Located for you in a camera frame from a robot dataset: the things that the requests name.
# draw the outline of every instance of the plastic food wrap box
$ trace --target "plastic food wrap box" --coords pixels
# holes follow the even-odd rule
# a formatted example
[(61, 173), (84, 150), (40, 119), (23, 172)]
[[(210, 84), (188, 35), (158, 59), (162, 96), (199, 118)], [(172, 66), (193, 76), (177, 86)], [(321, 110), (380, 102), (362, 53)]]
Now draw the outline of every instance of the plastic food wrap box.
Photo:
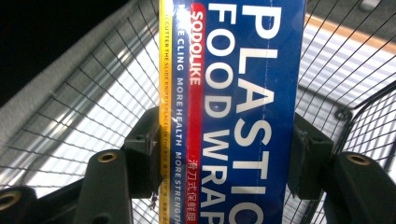
[(281, 223), (304, 1), (160, 5), (160, 223)]

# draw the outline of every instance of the dark background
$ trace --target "dark background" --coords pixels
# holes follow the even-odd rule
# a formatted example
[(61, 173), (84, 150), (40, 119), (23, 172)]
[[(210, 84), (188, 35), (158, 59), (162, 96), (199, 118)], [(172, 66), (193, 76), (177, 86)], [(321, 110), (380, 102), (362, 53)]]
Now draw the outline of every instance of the dark background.
[(0, 106), (127, 0), (0, 4)]

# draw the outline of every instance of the cardboard box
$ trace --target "cardboard box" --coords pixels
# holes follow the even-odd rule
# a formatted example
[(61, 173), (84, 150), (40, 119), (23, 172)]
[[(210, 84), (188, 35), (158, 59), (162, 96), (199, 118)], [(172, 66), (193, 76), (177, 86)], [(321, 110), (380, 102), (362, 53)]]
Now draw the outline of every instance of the cardboard box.
[(304, 2), (161, 1), (161, 223), (281, 223)]

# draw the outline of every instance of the wire mesh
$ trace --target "wire mesh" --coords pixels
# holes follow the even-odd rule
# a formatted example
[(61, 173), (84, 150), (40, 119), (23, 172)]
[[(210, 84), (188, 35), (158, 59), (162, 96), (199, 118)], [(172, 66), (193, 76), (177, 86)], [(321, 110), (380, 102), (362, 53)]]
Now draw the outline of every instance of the wire mesh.
[[(351, 124), (337, 112), (350, 111), (355, 122), (343, 150), (374, 158), (394, 177), (396, 91), (367, 99), (395, 86), (396, 4), (383, 0), (364, 12), (360, 3), (308, 1), (296, 112), (337, 142)], [(27, 185), (43, 196), (82, 178), (91, 155), (120, 148), (144, 111), (159, 103), (157, 6), (137, 3), (1, 148), (1, 189)], [(322, 205), (287, 189), (283, 223), (326, 223)], [(133, 206), (135, 223), (158, 223), (148, 200)]]

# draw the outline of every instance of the shopping cart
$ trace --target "shopping cart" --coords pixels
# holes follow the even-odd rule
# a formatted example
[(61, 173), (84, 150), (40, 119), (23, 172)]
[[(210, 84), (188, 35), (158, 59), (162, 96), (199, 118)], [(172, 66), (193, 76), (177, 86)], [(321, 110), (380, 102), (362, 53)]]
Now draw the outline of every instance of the shopping cart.
[[(360, 5), (308, 1), (296, 112), (336, 143), (335, 152), (369, 156), (395, 181), (396, 4)], [(25, 185), (42, 197), (81, 179), (92, 155), (120, 148), (159, 104), (158, 2), (125, 8), (122, 22), (29, 107), (18, 129), (2, 127), (1, 189)], [(7, 106), (3, 123), (16, 113)], [(133, 200), (134, 223), (159, 223), (150, 203)], [(326, 223), (323, 201), (301, 201), (287, 189), (283, 222)]]

